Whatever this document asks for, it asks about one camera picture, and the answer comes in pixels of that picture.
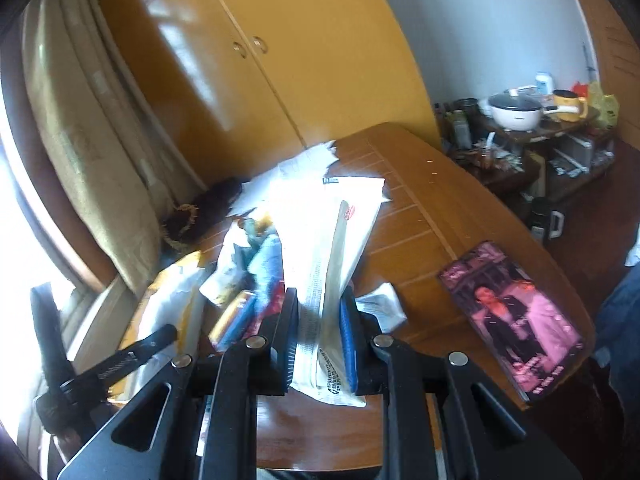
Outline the colourful cloth pack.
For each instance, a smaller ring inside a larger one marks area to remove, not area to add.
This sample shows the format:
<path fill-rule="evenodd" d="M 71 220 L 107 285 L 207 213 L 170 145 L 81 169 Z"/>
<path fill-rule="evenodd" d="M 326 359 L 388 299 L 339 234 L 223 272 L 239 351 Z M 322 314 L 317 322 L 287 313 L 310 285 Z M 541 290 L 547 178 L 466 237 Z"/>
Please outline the colourful cloth pack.
<path fill-rule="evenodd" d="M 226 351 L 243 336 L 254 318 L 255 301 L 254 292 L 241 290 L 224 309 L 208 334 L 208 339 L 217 352 Z"/>

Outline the pink photo book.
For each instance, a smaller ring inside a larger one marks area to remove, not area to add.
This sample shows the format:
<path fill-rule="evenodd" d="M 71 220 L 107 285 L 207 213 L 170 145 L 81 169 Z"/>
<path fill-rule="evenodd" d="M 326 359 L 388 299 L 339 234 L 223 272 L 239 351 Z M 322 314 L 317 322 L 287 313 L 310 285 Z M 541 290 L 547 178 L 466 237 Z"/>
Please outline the pink photo book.
<path fill-rule="evenodd" d="M 527 403 L 548 396 L 586 348 L 574 324 L 494 243 L 480 243 L 437 278 Z"/>

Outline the dark fringed cloth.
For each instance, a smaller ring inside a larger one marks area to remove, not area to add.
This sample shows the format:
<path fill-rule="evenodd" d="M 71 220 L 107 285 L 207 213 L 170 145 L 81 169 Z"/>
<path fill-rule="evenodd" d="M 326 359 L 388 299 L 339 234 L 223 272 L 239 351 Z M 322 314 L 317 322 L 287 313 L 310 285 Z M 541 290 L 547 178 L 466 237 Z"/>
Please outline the dark fringed cloth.
<path fill-rule="evenodd" d="M 242 182 L 228 178 L 196 196 L 191 203 L 175 207 L 160 224 L 164 244 L 175 250 L 194 245 L 214 224 L 227 217 L 241 192 Z"/>

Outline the stack of white papers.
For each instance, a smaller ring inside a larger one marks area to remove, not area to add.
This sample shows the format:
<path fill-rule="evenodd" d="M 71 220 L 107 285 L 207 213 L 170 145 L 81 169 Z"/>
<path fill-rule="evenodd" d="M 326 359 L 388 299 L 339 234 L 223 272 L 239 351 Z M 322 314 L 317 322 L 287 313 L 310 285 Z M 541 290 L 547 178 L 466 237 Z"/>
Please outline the stack of white papers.
<path fill-rule="evenodd" d="M 286 181 L 322 179 L 334 162 L 335 141 L 326 141 L 307 148 L 293 158 L 279 162 L 277 166 L 241 184 L 240 195 L 232 202 L 228 216 L 242 216 L 270 199 Z"/>

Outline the yellow mug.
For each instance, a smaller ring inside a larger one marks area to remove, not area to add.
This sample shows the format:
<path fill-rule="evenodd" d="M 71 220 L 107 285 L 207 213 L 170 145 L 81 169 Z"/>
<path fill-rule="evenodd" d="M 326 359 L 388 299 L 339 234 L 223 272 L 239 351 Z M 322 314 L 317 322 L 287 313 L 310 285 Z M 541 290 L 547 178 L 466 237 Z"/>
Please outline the yellow mug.
<path fill-rule="evenodd" d="M 584 96 L 570 90 L 554 90 L 553 103 L 556 106 L 556 116 L 562 122 L 579 122 L 588 116 L 589 106 Z"/>

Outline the white rice cooker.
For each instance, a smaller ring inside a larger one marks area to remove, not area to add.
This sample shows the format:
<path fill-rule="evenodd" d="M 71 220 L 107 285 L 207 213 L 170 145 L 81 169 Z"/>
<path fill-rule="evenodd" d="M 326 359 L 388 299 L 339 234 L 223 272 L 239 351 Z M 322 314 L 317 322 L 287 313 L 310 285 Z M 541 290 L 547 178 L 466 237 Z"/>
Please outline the white rice cooker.
<path fill-rule="evenodd" d="M 537 128 L 542 115 L 542 105 L 529 96 L 511 96 L 497 93 L 488 99 L 494 122 L 511 131 L 530 131 Z"/>

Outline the white printed plastic bag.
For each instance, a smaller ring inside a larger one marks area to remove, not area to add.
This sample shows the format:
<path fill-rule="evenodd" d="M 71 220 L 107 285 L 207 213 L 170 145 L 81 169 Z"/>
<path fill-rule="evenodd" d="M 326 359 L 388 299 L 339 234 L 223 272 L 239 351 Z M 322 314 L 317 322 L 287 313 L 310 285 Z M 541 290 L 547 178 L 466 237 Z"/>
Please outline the white printed plastic bag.
<path fill-rule="evenodd" d="M 345 374 L 340 299 L 386 201 L 384 186 L 375 177 L 286 181 L 266 201 L 280 237 L 284 284 L 297 289 L 292 387 L 321 403 L 366 405 Z"/>

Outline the dark wooden side shelf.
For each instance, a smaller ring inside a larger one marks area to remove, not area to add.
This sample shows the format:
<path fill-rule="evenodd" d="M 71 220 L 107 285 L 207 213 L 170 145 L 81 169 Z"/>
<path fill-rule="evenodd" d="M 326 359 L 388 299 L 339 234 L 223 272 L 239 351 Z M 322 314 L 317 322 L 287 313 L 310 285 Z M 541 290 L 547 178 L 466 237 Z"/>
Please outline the dark wooden side shelf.
<path fill-rule="evenodd" d="M 592 108 L 579 122 L 544 119 L 529 132 L 508 131 L 471 100 L 436 107 L 445 153 L 526 217 L 525 202 L 565 200 L 603 176 L 615 160 L 612 130 Z"/>

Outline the yellow wooden cabinet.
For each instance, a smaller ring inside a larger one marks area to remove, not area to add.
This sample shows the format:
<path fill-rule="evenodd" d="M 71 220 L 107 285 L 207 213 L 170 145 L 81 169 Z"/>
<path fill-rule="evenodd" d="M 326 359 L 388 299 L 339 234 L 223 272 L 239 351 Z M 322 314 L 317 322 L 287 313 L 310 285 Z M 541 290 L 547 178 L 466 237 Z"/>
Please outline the yellow wooden cabinet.
<path fill-rule="evenodd" d="M 99 0 L 118 53 L 206 184 L 382 122 L 438 145 L 386 0 Z"/>

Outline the white box with yellow tape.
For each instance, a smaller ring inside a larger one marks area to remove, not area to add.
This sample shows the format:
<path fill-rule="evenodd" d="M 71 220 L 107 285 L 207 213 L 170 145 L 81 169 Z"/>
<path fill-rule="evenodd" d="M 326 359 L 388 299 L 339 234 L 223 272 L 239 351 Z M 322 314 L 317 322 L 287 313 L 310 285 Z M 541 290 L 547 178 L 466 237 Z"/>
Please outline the white box with yellow tape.
<path fill-rule="evenodd" d="M 205 297 L 201 284 L 212 273 L 201 263 L 197 250 L 171 264 L 148 287 L 132 319 L 122 348 L 159 330 L 165 324 L 175 326 L 177 340 L 155 353 L 148 362 L 110 388 L 110 401 L 119 408 L 127 403 L 174 356 L 198 352 Z"/>

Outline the tan patterned curtain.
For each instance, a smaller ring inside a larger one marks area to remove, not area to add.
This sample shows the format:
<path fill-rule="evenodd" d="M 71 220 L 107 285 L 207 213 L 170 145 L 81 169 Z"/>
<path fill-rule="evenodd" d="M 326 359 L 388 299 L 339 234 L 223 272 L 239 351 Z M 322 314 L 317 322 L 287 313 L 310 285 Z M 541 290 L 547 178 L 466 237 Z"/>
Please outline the tan patterned curtain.
<path fill-rule="evenodd" d="M 74 211 L 136 295 L 160 222 L 204 191 L 126 66 L 98 0 L 30 0 L 22 60 L 40 139 Z"/>

